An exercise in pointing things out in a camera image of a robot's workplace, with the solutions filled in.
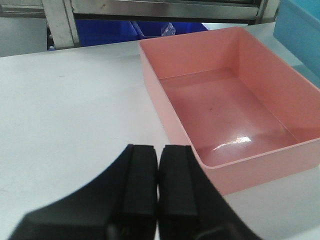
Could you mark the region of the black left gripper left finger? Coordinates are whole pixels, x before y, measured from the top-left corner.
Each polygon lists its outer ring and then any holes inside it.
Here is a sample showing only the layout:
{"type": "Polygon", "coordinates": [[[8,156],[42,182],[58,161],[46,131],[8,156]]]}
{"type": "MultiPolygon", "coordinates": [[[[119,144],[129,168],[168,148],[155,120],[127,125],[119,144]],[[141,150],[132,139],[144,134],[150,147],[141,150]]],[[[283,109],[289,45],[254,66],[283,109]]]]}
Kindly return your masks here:
{"type": "Polygon", "coordinates": [[[157,221],[156,151],[129,144],[72,194],[27,213],[12,240],[152,240],[157,221]]]}

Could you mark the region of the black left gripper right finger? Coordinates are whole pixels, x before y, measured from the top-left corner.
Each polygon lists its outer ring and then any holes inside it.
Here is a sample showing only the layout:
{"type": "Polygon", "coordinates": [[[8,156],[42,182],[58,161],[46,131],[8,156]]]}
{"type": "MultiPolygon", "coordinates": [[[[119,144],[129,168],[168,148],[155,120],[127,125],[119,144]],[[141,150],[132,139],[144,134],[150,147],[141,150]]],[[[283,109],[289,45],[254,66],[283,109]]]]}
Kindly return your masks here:
{"type": "Polygon", "coordinates": [[[159,165],[162,240],[256,240],[208,179],[189,145],[166,145],[159,165]]]}

